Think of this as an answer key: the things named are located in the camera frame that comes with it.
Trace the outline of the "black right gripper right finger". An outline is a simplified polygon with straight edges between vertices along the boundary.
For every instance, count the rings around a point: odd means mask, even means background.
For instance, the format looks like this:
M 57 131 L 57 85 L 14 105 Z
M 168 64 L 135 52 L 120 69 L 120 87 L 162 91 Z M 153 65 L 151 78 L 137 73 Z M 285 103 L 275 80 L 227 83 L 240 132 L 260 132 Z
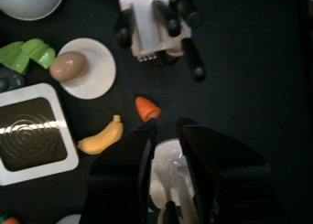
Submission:
M 263 156 L 188 118 L 176 131 L 200 224 L 287 224 Z

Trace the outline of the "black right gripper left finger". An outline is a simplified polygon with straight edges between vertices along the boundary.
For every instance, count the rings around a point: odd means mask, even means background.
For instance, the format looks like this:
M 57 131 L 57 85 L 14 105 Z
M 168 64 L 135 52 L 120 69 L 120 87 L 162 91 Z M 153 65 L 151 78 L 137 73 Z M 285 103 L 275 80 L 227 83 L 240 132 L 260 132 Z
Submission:
M 147 224 L 155 134 L 149 120 L 97 156 L 79 224 Z

